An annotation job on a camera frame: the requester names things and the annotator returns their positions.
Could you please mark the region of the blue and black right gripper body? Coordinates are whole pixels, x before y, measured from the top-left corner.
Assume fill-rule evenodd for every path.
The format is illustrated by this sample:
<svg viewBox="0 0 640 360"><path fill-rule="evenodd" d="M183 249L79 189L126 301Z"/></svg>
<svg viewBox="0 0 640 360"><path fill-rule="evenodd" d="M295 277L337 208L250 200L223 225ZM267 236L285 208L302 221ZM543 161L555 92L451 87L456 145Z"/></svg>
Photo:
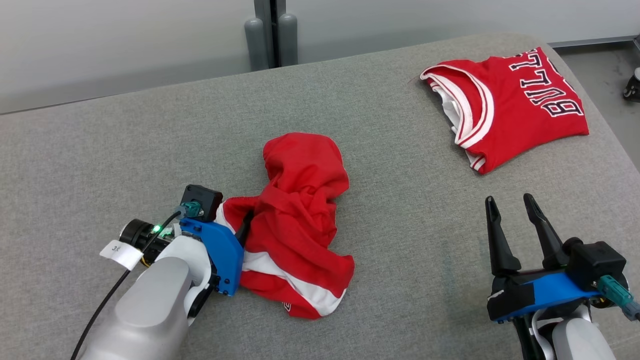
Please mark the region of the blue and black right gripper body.
<svg viewBox="0 0 640 360"><path fill-rule="evenodd" d="M505 289L490 295L487 314L493 322L505 322L541 309L600 295L597 289L584 291L565 273L552 273L523 284L506 285Z"/></svg>

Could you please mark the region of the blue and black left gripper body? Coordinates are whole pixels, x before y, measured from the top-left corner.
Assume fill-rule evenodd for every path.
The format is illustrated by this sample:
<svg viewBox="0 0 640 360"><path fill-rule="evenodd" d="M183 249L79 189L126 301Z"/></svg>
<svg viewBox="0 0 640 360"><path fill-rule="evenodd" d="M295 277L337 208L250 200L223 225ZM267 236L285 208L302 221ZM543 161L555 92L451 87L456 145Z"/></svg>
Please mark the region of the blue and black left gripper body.
<svg viewBox="0 0 640 360"><path fill-rule="evenodd" d="M160 231L158 225L133 219L122 228L119 241L144 251L147 265L169 256L185 260L199 287L232 297L240 285L244 248L219 223L183 218Z"/></svg>

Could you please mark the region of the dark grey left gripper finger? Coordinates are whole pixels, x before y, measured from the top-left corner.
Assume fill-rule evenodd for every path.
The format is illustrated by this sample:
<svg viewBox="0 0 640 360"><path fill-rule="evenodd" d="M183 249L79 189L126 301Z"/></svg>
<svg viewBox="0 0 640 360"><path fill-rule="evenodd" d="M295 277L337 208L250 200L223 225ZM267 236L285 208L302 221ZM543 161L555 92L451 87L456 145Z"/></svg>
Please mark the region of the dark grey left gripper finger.
<svg viewBox="0 0 640 360"><path fill-rule="evenodd" d="M235 238L238 241L238 244L244 249L246 246L246 241L250 232L250 224L254 218L254 211L249 210L247 214L244 215L242 222L240 224L240 228L235 233Z"/></svg>

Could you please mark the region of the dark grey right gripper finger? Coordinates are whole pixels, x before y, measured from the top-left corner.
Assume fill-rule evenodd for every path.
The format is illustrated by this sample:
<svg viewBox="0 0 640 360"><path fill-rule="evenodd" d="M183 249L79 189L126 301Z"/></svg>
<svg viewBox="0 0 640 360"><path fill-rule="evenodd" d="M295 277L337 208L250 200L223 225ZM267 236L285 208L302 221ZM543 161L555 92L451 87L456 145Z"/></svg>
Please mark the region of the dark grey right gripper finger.
<svg viewBox="0 0 640 360"><path fill-rule="evenodd" d="M493 196L486 198L485 210L491 273L496 277L516 275L521 270L521 262L513 255L505 237L502 217Z"/></svg>
<svg viewBox="0 0 640 360"><path fill-rule="evenodd" d="M523 202L529 221L535 227L542 249L542 268L547 271L563 268L569 263L569 256L563 251L563 243L557 232L532 194L523 194Z"/></svg>

